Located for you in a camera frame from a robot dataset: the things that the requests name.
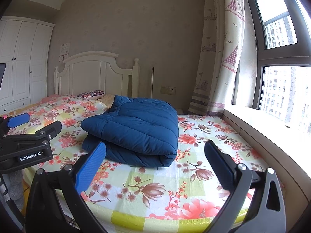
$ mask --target pink flower print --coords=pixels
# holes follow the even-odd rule
[[[190,203],[185,203],[182,209],[177,209],[178,215],[183,219],[200,219],[215,216],[220,207],[215,207],[213,202],[199,199],[192,199]]]

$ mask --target bed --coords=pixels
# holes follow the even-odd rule
[[[70,57],[64,61],[63,72],[56,68],[56,95],[14,112],[28,112],[31,119],[10,130],[10,134],[34,133],[56,120],[63,124],[61,133],[51,141],[54,158],[24,170],[24,180],[29,185],[39,167],[60,170],[85,154],[81,144],[87,133],[80,128],[81,121],[108,109],[105,101],[74,95],[101,89],[107,94],[137,96],[138,60],[133,69],[122,70],[115,58],[115,54],[105,52]],[[219,117],[179,115],[178,125],[178,154],[170,167],[135,167],[105,159],[89,189],[81,193],[108,232],[202,232],[229,195],[205,158],[203,149],[208,140],[213,140],[236,163],[258,171],[267,168],[260,155]],[[61,192],[58,194],[64,213],[72,218]],[[252,195],[250,190],[236,223],[243,220]]]

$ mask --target folded blue quilt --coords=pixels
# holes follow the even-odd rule
[[[106,158],[117,162],[169,167],[177,155],[177,112],[164,101],[116,95],[108,111],[86,118],[81,127],[89,133],[83,149],[103,141]]]

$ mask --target power outlet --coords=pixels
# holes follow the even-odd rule
[[[160,88],[160,93],[161,93],[161,94],[167,94],[167,95],[175,95],[175,93],[176,93],[176,88],[174,88],[174,87],[164,87],[164,86],[161,86],[161,88]]]
[[[175,95],[175,93],[176,93],[176,88],[174,88],[174,87],[167,87],[167,94]]]

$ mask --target sailboat print curtain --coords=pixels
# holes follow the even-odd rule
[[[243,0],[205,0],[201,54],[188,113],[221,116],[231,103],[244,38]]]

